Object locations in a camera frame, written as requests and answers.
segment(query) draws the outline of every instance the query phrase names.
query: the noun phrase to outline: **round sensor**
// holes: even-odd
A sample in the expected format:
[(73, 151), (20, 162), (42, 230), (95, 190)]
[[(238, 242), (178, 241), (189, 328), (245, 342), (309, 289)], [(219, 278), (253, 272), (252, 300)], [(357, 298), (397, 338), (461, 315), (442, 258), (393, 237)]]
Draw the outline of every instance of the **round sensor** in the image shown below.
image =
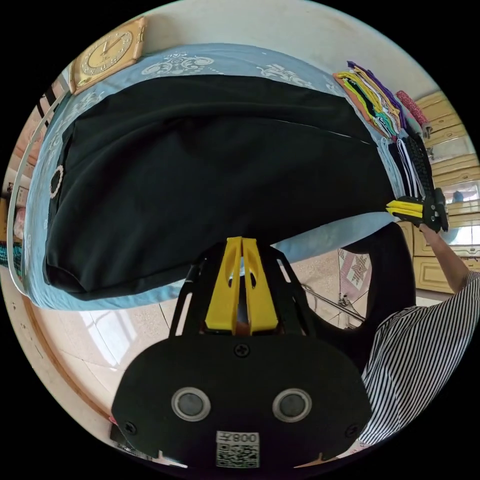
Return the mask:
[(177, 390), (171, 398), (175, 414), (187, 422), (199, 422), (210, 413), (211, 405), (207, 395), (194, 387)]
[(288, 388), (280, 392), (273, 401), (273, 414), (286, 423), (303, 420), (312, 409), (310, 395), (299, 388)]

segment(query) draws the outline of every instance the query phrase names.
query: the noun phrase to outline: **bed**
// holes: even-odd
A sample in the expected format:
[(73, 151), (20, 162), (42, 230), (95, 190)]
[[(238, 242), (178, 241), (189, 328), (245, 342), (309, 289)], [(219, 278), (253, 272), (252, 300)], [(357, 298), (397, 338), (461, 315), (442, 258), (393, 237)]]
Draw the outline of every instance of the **bed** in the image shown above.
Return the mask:
[[(279, 52), (238, 44), (195, 44), (170, 48), (141, 58), (137, 64), (110, 76), (78, 96), (66, 93), (64, 97), (58, 98), (50, 109), (50, 114), (55, 108), (56, 111), (48, 126), (31, 179), (24, 226), (22, 280), (14, 270), (10, 270), (15, 286), (35, 305), (41, 308), (70, 311), (127, 309), (175, 299), (178, 296), (182, 280), (136, 295), (90, 301), (79, 300), (65, 291), (46, 284), (42, 263), (45, 256), (49, 214), (48, 185), (60, 155), (63, 132), (83, 112), (102, 99), (133, 84), (159, 77), (191, 75), (264, 77), (272, 81), (346, 98), (352, 108), (356, 109), (330, 74)], [(378, 154), (395, 197), (404, 195), (398, 169), (388, 156), (384, 155), (385, 146), (382, 145), (381, 136), (367, 122), (363, 119), (362, 121), (378, 145)], [(412, 121), (411, 126), (415, 131), (421, 132), (420, 126), (415, 122)], [(25, 151), (18, 176), (25, 167), (28, 154), (29, 149)], [(17, 190), (18, 182), (15, 181), (12, 192), (14, 196)], [(13, 213), (9, 212), (7, 229), (10, 245), (12, 245), (13, 216)], [(394, 221), (396, 221), (395, 217), (387, 212), (366, 213), (306, 231), (280, 241), (274, 246), (286, 255), (289, 262), (294, 263), (342, 248)], [(9, 257), (12, 255), (13, 260), (11, 248), (8, 254)]]

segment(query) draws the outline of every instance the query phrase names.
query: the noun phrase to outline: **rug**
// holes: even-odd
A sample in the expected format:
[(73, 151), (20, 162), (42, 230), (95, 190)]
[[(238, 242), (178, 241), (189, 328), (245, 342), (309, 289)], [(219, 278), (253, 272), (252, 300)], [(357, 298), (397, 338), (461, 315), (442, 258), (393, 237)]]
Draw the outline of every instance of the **rug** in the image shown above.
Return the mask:
[(338, 250), (340, 268), (340, 296), (347, 296), (353, 303), (368, 289), (372, 276), (372, 264), (368, 255), (356, 255), (349, 251)]

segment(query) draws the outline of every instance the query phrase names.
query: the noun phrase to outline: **wall clock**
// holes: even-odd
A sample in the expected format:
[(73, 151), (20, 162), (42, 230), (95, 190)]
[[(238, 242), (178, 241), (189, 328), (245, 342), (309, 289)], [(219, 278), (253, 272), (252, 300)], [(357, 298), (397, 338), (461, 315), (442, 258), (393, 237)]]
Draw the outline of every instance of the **wall clock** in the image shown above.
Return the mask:
[(124, 23), (88, 47), (70, 65), (69, 87), (78, 95), (125, 67), (142, 54), (145, 17)]

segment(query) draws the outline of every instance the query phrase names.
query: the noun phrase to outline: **black and white striped shirt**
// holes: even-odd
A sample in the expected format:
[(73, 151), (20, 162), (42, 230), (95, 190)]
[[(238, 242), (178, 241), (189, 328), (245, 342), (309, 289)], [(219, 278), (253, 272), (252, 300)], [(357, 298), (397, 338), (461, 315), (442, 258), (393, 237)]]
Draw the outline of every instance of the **black and white striped shirt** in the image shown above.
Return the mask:
[(460, 363), (480, 317), (480, 272), (437, 305), (413, 306), (384, 320), (363, 371), (372, 417), (359, 441), (374, 445), (417, 417)]

